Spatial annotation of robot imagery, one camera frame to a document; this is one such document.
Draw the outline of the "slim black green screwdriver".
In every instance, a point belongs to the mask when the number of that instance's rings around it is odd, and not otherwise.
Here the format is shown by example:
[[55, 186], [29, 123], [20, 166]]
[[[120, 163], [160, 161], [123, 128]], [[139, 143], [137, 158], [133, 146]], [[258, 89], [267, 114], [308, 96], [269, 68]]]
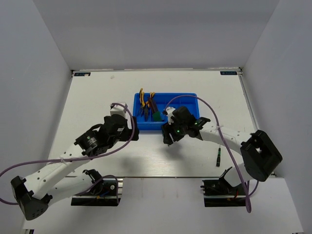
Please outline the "slim black green screwdriver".
[[221, 147], [219, 146], [217, 151], [216, 167], [220, 167], [220, 161], [221, 161]]

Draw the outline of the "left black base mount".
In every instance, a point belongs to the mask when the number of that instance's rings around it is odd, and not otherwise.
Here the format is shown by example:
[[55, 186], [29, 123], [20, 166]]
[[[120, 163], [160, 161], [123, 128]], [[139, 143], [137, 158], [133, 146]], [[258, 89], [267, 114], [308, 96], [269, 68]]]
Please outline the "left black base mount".
[[73, 196], [71, 206], [117, 207], [122, 197], [123, 179], [105, 178], [90, 192]]

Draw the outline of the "yellow black needle-nose pliers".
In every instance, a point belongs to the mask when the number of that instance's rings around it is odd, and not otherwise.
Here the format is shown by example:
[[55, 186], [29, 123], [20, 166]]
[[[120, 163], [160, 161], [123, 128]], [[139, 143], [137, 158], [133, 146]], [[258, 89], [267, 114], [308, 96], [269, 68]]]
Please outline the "yellow black needle-nose pliers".
[[[155, 92], [151, 92], [150, 93], [150, 98], [153, 98], [155, 95]], [[149, 101], [144, 101], [144, 120], [147, 121], [148, 120], [148, 110], [150, 108], [150, 104]]]

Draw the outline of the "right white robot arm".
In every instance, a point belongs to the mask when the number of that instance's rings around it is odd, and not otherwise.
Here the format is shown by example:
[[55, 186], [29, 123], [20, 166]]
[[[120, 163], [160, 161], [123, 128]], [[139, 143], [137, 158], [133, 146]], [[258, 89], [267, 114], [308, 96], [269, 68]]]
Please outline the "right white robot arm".
[[164, 144], [172, 145], [188, 135], [228, 147], [242, 156], [241, 164], [228, 168], [219, 177], [221, 191], [225, 194], [232, 194], [238, 185], [251, 179], [266, 181], [283, 159], [264, 131], [248, 134], [221, 127], [208, 118], [195, 118], [185, 106], [168, 107], [164, 113], [168, 118], [161, 126]]

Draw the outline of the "yellow black combination pliers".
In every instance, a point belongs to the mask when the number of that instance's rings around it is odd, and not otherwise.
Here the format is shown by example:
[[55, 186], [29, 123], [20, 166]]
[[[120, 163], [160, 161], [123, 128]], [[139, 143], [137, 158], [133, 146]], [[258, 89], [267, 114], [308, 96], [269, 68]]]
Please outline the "yellow black combination pliers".
[[143, 116], [144, 111], [145, 111], [145, 106], [146, 106], [145, 101], [144, 101], [144, 92], [143, 92], [143, 88], [141, 88], [140, 91], [139, 91], [139, 102], [140, 102], [140, 109], [139, 109], [139, 112], [138, 112], [138, 113], [139, 113], [141, 116]]

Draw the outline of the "green hex key set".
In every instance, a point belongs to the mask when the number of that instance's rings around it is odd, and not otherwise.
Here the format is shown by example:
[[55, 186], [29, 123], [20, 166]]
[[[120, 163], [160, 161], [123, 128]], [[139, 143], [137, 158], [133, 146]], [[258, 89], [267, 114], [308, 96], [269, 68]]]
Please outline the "green hex key set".
[[160, 111], [158, 110], [158, 107], [155, 103], [155, 101], [153, 100], [153, 98], [148, 98], [148, 102], [150, 104], [150, 109], [152, 112], [152, 117], [153, 117], [153, 121], [155, 122], [163, 122], [164, 120], [161, 117]]

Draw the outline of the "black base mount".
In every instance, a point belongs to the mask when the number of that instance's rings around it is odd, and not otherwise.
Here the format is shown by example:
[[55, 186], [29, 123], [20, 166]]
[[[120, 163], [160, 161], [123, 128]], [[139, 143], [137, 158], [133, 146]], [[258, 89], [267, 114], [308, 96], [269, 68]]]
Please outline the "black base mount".
[[73, 196], [71, 206], [117, 207], [122, 197], [123, 179], [105, 178], [90, 192]]
[[246, 206], [246, 194], [241, 184], [234, 188], [227, 189], [221, 187], [218, 179], [206, 179], [202, 180], [202, 185], [200, 187], [203, 191], [205, 207]]

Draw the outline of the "blue corner label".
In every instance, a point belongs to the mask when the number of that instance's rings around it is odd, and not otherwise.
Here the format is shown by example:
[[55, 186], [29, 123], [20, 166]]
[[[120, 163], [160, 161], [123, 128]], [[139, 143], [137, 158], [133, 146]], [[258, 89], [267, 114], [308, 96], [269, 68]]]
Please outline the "blue corner label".
[[220, 71], [222, 76], [237, 76], [237, 71]]
[[76, 73], [74, 73], [75, 77], [88, 77], [90, 75], [91, 75], [90, 72], [76, 72]]

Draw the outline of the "blue compartment tray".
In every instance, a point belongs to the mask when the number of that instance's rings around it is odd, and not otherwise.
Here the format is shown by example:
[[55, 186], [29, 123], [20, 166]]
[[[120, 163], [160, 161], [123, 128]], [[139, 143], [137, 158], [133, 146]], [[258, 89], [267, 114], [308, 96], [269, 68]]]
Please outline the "blue compartment tray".
[[166, 108], [170, 108], [170, 112], [172, 112], [173, 109], [185, 106], [195, 118], [199, 118], [198, 100], [195, 97], [195, 93], [156, 93], [153, 101], [162, 119], [162, 121], [156, 121], [150, 109], [148, 114], [145, 114], [141, 109], [139, 93], [136, 93], [134, 95], [133, 115], [136, 116], [138, 129], [141, 131], [160, 131], [161, 125], [168, 121], [167, 116], [163, 114]]

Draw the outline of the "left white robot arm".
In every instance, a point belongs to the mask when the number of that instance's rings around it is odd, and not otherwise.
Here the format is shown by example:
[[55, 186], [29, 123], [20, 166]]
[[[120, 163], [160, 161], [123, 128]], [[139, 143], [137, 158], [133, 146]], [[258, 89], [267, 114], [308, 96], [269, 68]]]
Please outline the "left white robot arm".
[[117, 142], [137, 141], [139, 130], [133, 117], [131, 128], [124, 116], [112, 114], [104, 117], [103, 124], [96, 124], [79, 136], [60, 156], [26, 177], [16, 176], [11, 187], [26, 220], [41, 216], [52, 204], [67, 197], [90, 192], [97, 195], [103, 189], [101, 175], [96, 170], [85, 170], [77, 177], [68, 175], [92, 157], [104, 154]]

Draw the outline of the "left blue corner label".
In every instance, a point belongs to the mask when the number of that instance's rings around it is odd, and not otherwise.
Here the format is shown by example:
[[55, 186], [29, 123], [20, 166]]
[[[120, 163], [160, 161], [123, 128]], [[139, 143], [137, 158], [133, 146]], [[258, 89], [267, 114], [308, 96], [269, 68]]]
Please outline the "left blue corner label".
[[74, 73], [75, 77], [88, 77], [90, 75], [91, 75], [90, 72], [76, 72], [76, 73]]

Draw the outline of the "right blue corner label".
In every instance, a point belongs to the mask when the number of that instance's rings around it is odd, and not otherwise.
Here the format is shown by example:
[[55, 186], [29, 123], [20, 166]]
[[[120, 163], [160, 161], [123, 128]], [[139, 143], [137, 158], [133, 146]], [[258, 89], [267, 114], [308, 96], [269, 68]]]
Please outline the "right blue corner label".
[[220, 71], [222, 76], [237, 76], [237, 71]]

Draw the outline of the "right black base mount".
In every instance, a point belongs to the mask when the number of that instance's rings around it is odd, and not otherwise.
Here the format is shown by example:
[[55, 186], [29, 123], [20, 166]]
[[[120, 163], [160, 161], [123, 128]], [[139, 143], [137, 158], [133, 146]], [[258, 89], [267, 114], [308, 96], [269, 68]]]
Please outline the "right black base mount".
[[202, 180], [202, 185], [200, 187], [203, 191], [205, 207], [246, 206], [246, 194], [241, 184], [234, 188], [227, 189], [221, 187], [218, 179], [206, 179]]

